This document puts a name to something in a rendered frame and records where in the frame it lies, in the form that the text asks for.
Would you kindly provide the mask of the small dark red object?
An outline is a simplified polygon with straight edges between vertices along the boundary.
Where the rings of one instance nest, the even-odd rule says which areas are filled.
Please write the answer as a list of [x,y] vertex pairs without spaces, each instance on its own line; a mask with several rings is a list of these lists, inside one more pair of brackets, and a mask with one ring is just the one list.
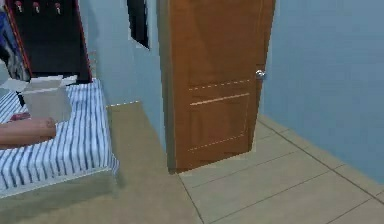
[[13,121],[25,120],[25,119],[29,119],[30,116],[31,115],[28,112],[17,113],[12,115],[9,121],[13,122]]

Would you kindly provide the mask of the black red-framed wall panel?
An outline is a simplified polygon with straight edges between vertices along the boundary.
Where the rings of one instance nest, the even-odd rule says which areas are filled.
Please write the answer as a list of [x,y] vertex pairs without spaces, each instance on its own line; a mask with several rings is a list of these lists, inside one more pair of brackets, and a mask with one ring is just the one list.
[[32,78],[92,81],[78,0],[4,0],[4,9]]

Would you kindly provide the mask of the black framed wall picture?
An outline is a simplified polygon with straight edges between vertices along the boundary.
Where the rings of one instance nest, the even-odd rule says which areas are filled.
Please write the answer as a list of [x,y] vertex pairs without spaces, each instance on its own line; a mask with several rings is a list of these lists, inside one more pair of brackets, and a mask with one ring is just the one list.
[[127,0],[131,37],[149,47],[146,0]]

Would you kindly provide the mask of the brown wooden room door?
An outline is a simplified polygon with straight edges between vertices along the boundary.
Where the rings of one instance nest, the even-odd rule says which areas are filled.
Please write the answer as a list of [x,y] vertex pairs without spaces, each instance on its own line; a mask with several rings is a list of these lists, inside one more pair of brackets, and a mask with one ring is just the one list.
[[251,150],[276,0],[157,0],[167,166]]

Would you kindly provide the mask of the white open cardboard box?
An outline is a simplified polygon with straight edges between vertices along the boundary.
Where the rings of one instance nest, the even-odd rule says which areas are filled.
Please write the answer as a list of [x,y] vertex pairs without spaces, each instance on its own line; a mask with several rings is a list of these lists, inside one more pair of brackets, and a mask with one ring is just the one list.
[[18,92],[32,118],[52,118],[60,123],[71,117],[72,107],[66,86],[76,81],[76,75],[32,78],[29,82],[9,78],[0,88]]

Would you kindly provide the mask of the blue white striped bed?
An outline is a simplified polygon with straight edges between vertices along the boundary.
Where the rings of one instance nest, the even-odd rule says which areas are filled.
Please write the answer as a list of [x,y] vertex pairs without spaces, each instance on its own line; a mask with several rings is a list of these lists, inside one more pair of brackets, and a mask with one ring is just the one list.
[[0,150],[0,199],[99,172],[115,174],[101,82],[66,88],[71,118],[56,125],[56,137],[31,146]]

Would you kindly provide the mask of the pink cylindrical pillow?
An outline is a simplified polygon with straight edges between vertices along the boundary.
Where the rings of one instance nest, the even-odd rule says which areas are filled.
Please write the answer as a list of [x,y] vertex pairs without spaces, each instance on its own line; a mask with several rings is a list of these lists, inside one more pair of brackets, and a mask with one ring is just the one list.
[[0,124],[0,149],[19,148],[42,143],[56,136],[51,118],[37,118]]

